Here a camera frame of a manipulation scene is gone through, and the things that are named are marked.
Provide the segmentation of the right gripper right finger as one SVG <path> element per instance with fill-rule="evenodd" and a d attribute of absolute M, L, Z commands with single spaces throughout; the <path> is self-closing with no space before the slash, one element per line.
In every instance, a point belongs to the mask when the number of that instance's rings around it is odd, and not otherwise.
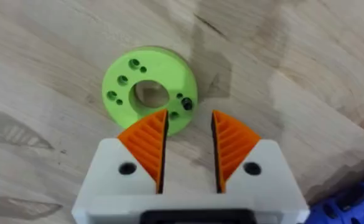
<path fill-rule="evenodd" d="M 217 193 L 253 212 L 258 222 L 303 222 L 309 207 L 276 141 L 212 112 Z"/>

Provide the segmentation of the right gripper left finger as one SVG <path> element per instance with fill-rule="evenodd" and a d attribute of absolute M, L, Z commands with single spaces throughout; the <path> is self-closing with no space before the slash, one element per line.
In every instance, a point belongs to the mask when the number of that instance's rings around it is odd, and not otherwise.
<path fill-rule="evenodd" d="M 100 141 L 72 208 L 77 222 L 138 222 L 145 199 L 161 194 L 168 111 Z"/>

